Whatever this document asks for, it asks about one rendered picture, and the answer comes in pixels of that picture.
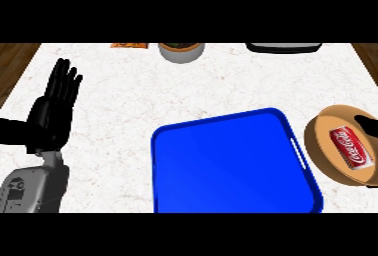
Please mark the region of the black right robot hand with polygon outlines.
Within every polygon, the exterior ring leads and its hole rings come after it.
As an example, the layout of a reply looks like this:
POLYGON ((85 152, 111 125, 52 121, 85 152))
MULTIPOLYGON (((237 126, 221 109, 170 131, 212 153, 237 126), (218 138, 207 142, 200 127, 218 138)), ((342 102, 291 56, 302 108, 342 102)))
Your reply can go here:
POLYGON ((378 138, 378 120, 377 119, 371 119, 364 115, 356 115, 355 116, 355 120, 359 123, 365 133, 378 138))

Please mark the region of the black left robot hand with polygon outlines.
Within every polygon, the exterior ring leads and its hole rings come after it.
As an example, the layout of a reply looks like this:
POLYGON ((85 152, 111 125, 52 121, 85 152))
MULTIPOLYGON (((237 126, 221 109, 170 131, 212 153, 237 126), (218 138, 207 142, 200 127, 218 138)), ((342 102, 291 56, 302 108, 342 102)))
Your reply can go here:
POLYGON ((33 104, 27 121, 0 118, 0 144, 24 145, 29 154, 63 149, 70 139, 82 81, 83 76, 71 66, 70 60, 60 58, 45 95, 33 104))

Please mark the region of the red soda can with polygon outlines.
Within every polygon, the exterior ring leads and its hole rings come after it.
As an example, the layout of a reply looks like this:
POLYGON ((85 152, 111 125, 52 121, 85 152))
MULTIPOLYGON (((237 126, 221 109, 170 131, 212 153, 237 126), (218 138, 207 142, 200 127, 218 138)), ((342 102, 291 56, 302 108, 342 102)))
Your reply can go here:
POLYGON ((350 127, 342 126, 330 131, 330 137, 352 170, 374 166, 374 159, 350 127))

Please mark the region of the tan round pot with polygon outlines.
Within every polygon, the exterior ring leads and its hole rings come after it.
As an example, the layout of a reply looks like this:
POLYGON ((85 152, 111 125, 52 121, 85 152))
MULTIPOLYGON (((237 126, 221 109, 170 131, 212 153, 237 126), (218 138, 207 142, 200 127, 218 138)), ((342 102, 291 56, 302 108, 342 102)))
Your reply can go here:
POLYGON ((349 105, 327 107, 312 119, 305 130, 305 144, 309 156, 324 174, 339 183, 350 186, 378 187, 378 138, 370 136, 355 120, 356 115, 376 120, 362 109, 349 105), (355 131, 374 160, 374 165, 352 170, 331 140, 330 131, 348 126, 355 131))

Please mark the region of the blue plastic tray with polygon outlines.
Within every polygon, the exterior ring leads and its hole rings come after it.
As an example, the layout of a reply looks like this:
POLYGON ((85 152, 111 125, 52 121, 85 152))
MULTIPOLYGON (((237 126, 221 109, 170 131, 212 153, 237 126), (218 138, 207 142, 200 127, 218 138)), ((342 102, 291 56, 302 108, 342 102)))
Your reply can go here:
POLYGON ((157 213, 318 213, 324 197, 275 108, 160 127, 151 138, 157 213))

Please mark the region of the white plant pot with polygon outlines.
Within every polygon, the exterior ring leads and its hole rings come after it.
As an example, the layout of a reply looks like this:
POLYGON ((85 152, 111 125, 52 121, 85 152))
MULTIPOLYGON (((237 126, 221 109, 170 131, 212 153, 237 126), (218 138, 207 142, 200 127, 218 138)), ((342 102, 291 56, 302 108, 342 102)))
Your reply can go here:
POLYGON ((166 60, 176 64, 185 64, 195 61, 200 56, 203 55, 206 44, 204 43, 195 43, 194 45, 178 48, 172 47, 164 43, 159 44, 160 53, 166 60))

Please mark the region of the orange snack packet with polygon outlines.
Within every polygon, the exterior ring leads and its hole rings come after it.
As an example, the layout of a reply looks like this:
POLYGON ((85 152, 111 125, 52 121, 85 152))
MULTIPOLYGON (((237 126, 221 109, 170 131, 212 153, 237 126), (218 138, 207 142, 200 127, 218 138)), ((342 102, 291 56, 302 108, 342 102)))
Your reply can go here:
POLYGON ((111 48, 148 49, 148 43, 113 43, 111 48))

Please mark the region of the black and white appliance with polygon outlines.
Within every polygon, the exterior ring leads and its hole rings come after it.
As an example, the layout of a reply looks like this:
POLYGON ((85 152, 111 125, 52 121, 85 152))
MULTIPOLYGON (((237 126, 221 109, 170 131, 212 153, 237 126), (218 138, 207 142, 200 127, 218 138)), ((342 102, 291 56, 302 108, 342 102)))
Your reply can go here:
POLYGON ((253 52, 275 54, 312 53, 321 46, 321 43, 247 43, 247 48, 253 52))

